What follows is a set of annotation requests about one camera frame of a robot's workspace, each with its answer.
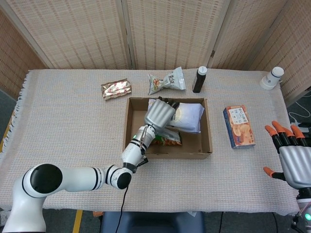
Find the woven folding screen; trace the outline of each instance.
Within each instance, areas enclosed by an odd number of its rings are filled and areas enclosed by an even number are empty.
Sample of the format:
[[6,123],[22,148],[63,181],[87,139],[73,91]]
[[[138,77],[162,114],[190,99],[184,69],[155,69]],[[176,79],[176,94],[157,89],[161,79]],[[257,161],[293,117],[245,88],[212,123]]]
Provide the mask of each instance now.
[[6,1],[54,68],[129,68],[114,0]]
[[254,46],[266,33],[285,3],[286,0],[237,0],[211,67],[243,69]]
[[136,69],[206,66],[224,1],[127,0]]
[[311,1],[289,1],[250,70],[285,69],[281,90],[286,102],[311,86]]
[[0,88],[17,99],[28,70],[42,68],[41,60],[0,11]]

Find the green light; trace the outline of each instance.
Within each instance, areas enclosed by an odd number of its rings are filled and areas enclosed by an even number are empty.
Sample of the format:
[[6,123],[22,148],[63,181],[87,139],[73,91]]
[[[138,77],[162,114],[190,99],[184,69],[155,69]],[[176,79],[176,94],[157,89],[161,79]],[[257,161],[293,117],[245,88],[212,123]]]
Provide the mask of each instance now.
[[305,218],[306,218],[306,220],[310,221],[311,220],[311,215],[305,214]]

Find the cardboard box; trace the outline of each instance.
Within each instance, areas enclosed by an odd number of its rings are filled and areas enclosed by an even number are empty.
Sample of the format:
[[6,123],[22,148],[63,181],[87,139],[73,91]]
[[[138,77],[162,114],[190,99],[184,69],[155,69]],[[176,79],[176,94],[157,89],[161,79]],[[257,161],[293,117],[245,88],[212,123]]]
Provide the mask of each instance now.
[[253,130],[244,105],[226,107],[224,117],[233,149],[255,145]]
[[[132,140],[141,126],[144,126],[144,117],[148,109],[150,98],[128,98],[125,115],[123,150]],[[182,146],[151,145],[146,156],[153,159],[205,159],[212,153],[212,141],[208,119],[207,100],[200,99],[173,99],[182,103],[200,103],[205,108],[201,117],[201,133],[180,132]]]

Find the orange fingertip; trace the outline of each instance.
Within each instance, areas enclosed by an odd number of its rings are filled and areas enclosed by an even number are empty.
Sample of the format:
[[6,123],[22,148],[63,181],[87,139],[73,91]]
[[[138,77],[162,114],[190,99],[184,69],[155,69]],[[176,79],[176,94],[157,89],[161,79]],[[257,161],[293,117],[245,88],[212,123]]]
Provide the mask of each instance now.
[[264,172],[268,175],[268,176],[270,176],[271,178],[272,178],[272,175],[273,175],[273,173],[275,173],[275,171],[272,171],[269,167],[267,167],[267,166],[265,166],[264,168],[263,168],[263,170],[264,170]]
[[276,131],[278,133],[284,133],[285,130],[283,129],[283,127],[277,122],[277,121],[272,121],[272,125],[274,126],[274,128],[276,129]]
[[283,129],[285,130],[286,136],[288,136],[288,137],[290,137],[290,136],[294,136],[293,132],[292,132],[292,131],[290,131],[289,129],[284,128],[284,127],[283,127]]
[[293,133],[295,134],[296,138],[305,138],[303,133],[300,131],[300,129],[298,129],[297,126],[291,125],[291,129],[292,129]]
[[268,131],[270,136],[277,134],[277,132],[270,125],[266,125],[264,128],[266,129],[266,131]]

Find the yellow floor stripe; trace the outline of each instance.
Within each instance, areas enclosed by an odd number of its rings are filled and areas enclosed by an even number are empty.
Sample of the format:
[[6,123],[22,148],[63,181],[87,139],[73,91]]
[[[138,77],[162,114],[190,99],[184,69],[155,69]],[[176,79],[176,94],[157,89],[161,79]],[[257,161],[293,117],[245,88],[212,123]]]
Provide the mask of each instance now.
[[7,125],[7,127],[6,127],[6,129],[5,129],[3,138],[2,138],[2,140],[1,140],[1,144],[0,144],[0,151],[1,151],[1,152],[2,152],[2,147],[3,147],[4,139],[5,139],[6,135],[8,134],[8,132],[9,132],[9,130],[10,130],[10,125],[11,125],[11,123],[12,123],[12,117],[13,117],[13,116],[11,116],[11,119],[10,119],[10,121],[9,121],[9,123],[8,123],[8,125]]
[[77,210],[76,219],[74,221],[72,233],[79,233],[81,219],[82,219],[82,212],[83,212],[82,210]]

